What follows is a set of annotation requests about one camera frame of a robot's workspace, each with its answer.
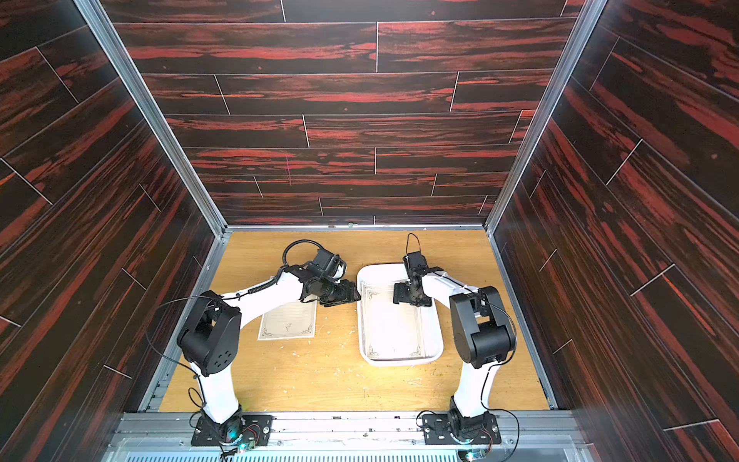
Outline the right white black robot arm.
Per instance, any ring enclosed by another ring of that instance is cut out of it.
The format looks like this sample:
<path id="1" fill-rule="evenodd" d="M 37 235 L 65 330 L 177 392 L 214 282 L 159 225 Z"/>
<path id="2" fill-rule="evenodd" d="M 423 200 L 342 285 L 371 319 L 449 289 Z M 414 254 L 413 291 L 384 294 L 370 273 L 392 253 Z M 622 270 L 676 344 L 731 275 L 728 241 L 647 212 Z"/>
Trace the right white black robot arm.
<path id="1" fill-rule="evenodd" d="M 446 413 L 448 432 L 462 444 L 471 443 L 495 431 L 490 394 L 498 370 L 515 355 L 517 329 L 492 286 L 470 286 L 441 269 L 415 273 L 394 286 L 395 304 L 427 307 L 433 300 L 448 306 L 454 346 L 464 362 Z"/>

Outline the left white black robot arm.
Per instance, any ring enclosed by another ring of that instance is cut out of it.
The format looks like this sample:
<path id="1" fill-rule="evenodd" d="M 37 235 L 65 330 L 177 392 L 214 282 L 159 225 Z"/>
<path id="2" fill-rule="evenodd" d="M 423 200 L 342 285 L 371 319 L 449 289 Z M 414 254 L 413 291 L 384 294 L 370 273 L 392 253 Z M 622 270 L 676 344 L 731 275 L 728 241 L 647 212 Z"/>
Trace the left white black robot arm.
<path id="1" fill-rule="evenodd" d="M 198 296 L 177 345 L 196 374 L 204 429 L 223 446 L 235 446 L 246 432 L 231 373 L 243 327 L 295 301 L 331 307 L 359 300 L 354 282 L 315 275 L 296 266 L 283 268 L 252 288 L 225 295 L 207 291 Z"/>

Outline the stationery paper in tray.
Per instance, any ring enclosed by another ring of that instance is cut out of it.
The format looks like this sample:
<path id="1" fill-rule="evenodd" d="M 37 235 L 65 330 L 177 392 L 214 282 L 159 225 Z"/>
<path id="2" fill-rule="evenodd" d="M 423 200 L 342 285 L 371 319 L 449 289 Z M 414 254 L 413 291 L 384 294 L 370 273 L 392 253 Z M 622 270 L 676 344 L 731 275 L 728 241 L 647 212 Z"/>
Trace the stationery paper in tray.
<path id="1" fill-rule="evenodd" d="M 393 289 L 393 285 L 364 288 L 363 351 L 371 362 L 425 356 L 418 309 L 409 304 L 393 304 Z"/>

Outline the white plastic storage tray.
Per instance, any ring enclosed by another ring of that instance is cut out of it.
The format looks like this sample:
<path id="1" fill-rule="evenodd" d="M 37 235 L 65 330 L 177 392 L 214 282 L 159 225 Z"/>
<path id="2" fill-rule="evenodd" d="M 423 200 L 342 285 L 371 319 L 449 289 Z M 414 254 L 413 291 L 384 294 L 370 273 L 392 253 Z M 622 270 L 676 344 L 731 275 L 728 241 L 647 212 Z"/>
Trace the white plastic storage tray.
<path id="1" fill-rule="evenodd" d="M 375 367 L 413 367 L 438 360 L 444 340 L 437 306 L 394 303 L 394 288 L 407 280 L 402 263 L 358 271 L 359 350 Z"/>

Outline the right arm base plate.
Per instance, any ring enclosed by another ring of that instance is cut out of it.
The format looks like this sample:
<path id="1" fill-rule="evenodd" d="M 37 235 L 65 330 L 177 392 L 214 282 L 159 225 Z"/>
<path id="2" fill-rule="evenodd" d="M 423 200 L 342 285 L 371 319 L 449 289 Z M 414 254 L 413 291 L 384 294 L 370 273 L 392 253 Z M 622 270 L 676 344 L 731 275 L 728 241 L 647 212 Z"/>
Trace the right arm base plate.
<path id="1" fill-rule="evenodd" d="M 416 425 L 427 445 L 500 445 L 502 437 L 496 417 L 485 412 L 473 418 L 455 413 L 422 411 Z"/>

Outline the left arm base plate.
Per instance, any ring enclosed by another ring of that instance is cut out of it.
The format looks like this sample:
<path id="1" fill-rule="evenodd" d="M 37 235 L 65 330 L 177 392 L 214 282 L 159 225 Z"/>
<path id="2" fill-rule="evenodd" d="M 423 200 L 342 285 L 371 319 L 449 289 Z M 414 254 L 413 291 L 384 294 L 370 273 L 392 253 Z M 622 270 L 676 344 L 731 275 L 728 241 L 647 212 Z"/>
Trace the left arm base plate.
<path id="1" fill-rule="evenodd" d="M 242 448 L 252 450 L 269 444 L 273 429 L 273 415 L 240 414 L 225 423 L 215 423 L 202 414 L 194 428 L 193 447 Z"/>

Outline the front aluminium rail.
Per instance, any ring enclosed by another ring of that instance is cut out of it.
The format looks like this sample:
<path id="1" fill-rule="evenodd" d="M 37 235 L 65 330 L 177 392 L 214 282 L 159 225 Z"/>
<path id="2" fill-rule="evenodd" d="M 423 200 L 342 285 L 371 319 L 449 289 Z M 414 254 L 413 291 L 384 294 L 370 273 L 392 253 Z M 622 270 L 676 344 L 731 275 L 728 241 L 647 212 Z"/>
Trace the front aluminium rail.
<path id="1" fill-rule="evenodd" d="M 568 411 L 505 411 L 471 443 L 419 411 L 279 412 L 238 446 L 198 446 L 189 413 L 127 414 L 105 461 L 596 461 Z"/>

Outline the right aluminium frame post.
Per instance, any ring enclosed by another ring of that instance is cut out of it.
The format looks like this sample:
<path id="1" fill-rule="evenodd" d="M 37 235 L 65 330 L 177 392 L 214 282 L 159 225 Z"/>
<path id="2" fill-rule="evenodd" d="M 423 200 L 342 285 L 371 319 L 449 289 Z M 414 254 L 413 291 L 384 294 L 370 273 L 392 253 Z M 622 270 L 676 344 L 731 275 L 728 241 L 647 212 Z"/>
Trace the right aluminium frame post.
<path id="1" fill-rule="evenodd" d="M 606 0 L 590 0 L 584 3 L 584 6 L 575 21 L 575 26 L 569 40 L 567 41 L 562 55 L 552 73 L 552 78 L 543 94 L 543 98 L 539 103 L 537 110 L 531 119 L 531 124 L 523 138 L 516 160 L 506 179 L 506 182 L 498 196 L 496 204 L 489 215 L 485 230 L 491 242 L 494 242 L 494 234 L 498 228 L 498 224 L 502 219 L 508 203 L 513 198 L 513 194 L 517 186 L 523 178 L 525 169 L 527 168 L 536 146 L 543 136 L 548 125 L 548 121 L 552 117 L 554 110 L 561 98 L 565 87 L 567 86 L 577 63 L 587 46 L 587 42 L 592 36 L 597 23 L 607 4 Z"/>

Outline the aluminium frame post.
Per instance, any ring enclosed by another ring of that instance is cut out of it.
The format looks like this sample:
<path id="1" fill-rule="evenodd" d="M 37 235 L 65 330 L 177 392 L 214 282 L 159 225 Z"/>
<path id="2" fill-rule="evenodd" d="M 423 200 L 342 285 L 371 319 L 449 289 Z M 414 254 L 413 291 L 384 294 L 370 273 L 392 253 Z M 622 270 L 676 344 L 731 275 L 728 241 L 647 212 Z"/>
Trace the aluminium frame post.
<path id="1" fill-rule="evenodd" d="M 174 136 L 165 116 L 157 105 L 144 77 L 137 69 L 115 26 L 111 23 L 100 1 L 74 0 L 75 7 L 92 31 L 127 92 L 136 103 L 144 120 L 171 161 L 184 186 L 202 213 L 213 234 L 221 239 L 227 231 L 227 222 L 217 209 L 196 174 L 184 149 Z"/>
<path id="2" fill-rule="evenodd" d="M 592 36 L 597 23 L 607 4 L 606 0 L 590 0 L 584 3 L 584 6 L 575 21 L 575 26 L 569 40 L 567 41 L 562 55 L 552 73 L 552 78 L 543 94 L 543 98 L 539 103 L 537 110 L 531 119 L 531 124 L 523 138 L 516 160 L 506 179 L 506 182 L 498 196 L 496 204 L 489 215 L 485 230 L 491 242 L 494 242 L 494 234 L 498 228 L 498 224 L 502 219 L 508 203 L 513 198 L 513 194 L 517 186 L 523 178 L 525 169 L 527 168 L 536 146 L 543 136 L 548 125 L 548 121 L 552 117 L 554 110 L 561 98 L 565 87 L 567 86 L 577 63 L 587 46 L 587 42 Z"/>

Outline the left aluminium frame post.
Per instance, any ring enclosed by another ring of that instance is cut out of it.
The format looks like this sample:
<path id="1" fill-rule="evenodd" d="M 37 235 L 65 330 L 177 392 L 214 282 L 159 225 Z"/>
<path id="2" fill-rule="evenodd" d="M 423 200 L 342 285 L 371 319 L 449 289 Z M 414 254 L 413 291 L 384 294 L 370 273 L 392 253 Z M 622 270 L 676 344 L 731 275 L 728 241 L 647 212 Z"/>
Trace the left aluminium frame post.
<path id="1" fill-rule="evenodd" d="M 165 116 L 157 105 L 144 77 L 137 69 L 115 26 L 111 23 L 100 1 L 74 0 L 75 7 L 92 31 L 127 92 L 136 103 L 144 120 L 171 161 L 184 186 L 202 213 L 213 234 L 221 239 L 227 231 L 227 222 L 217 209 L 196 174 L 184 149 L 174 136 Z"/>

